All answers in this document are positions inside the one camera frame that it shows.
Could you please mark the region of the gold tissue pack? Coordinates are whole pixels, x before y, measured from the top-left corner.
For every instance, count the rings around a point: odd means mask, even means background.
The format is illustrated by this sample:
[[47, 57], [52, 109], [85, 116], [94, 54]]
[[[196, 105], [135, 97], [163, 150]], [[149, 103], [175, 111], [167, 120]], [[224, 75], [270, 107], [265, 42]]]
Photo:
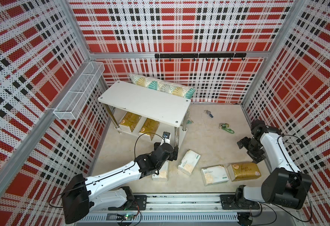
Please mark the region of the gold tissue pack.
[[231, 181], [258, 179], [262, 176], [257, 164], [251, 162], [232, 163], [227, 170]]
[[155, 121], [155, 120], [147, 118], [145, 123], [142, 125], [138, 134], [142, 139], [152, 141], [153, 138], [155, 137], [155, 133], [156, 133], [159, 125], [160, 125], [159, 121]]
[[122, 118], [119, 127], [122, 131], [125, 132], [130, 132], [132, 133], [134, 131], [134, 129], [136, 128], [138, 122], [140, 121], [141, 116], [131, 113], [131, 112], [127, 112], [124, 117]]

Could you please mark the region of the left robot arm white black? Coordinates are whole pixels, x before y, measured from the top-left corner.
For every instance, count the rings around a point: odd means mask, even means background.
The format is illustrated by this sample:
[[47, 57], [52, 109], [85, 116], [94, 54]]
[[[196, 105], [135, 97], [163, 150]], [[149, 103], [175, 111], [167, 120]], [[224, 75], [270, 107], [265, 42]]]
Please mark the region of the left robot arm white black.
[[107, 173], [87, 178], [77, 174], [61, 194], [65, 223], [75, 223], [96, 208], [128, 209], [135, 198], [125, 184], [157, 174], [166, 161], [177, 160], [178, 151], [178, 147], [163, 143], [151, 153], [141, 154]]

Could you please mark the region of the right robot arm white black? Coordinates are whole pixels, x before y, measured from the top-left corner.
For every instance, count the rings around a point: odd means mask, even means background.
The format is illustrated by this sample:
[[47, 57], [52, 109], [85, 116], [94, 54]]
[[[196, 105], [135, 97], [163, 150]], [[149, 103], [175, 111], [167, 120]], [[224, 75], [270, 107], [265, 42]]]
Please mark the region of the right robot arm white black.
[[256, 143], [265, 152], [270, 175], [261, 186], [241, 185], [234, 194], [221, 195], [222, 208], [246, 210], [253, 207], [258, 210], [260, 203], [269, 203], [301, 209], [313, 182], [311, 177], [301, 173], [291, 160], [281, 135], [264, 133]]

